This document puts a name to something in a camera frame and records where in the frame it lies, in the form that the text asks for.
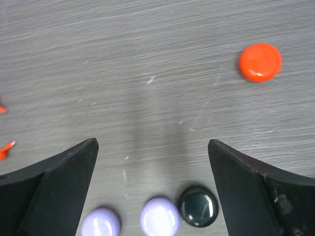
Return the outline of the black earbud charging case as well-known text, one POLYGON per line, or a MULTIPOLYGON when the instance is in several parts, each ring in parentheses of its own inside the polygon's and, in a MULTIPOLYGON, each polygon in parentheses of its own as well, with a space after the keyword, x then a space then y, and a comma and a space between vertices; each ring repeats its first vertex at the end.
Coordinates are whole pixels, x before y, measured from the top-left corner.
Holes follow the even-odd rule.
POLYGON ((190 185, 179 196, 177 208, 191 226, 205 228, 214 223, 219 205, 216 197, 203 185, 190 185))

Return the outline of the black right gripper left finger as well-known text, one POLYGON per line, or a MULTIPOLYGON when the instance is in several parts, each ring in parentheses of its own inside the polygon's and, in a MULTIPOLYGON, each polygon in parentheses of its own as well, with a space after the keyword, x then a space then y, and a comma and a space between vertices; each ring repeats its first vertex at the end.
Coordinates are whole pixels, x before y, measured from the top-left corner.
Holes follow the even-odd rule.
POLYGON ((89 138, 0 177, 2 236, 74 236, 99 146, 89 138))

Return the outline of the orange earbud case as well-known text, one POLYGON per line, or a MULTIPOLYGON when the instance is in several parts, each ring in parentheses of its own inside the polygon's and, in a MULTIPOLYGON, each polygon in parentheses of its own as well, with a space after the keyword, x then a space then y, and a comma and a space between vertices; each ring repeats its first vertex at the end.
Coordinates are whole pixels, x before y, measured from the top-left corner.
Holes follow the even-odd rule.
POLYGON ((282 66, 279 50, 268 43, 255 43, 240 54, 238 67, 241 75, 250 82, 262 83, 274 78, 282 66))

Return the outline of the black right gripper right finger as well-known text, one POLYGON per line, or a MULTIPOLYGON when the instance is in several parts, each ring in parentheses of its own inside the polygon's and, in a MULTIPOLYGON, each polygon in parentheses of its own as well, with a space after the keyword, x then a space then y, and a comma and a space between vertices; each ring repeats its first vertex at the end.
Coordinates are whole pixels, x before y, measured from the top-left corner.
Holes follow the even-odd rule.
POLYGON ((313 236, 315 180, 212 139, 208 154, 230 236, 313 236))

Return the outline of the lilac earbud case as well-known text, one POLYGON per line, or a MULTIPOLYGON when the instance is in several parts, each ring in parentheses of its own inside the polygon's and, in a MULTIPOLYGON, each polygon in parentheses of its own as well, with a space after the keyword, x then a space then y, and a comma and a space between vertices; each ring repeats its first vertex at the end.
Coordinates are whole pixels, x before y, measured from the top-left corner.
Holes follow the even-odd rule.
POLYGON ((119 236, 121 221, 113 210, 98 208, 92 211, 83 221, 82 236, 119 236))
POLYGON ((155 197, 147 201, 140 215, 140 225, 146 236, 174 236, 180 222, 177 207, 165 197, 155 197))

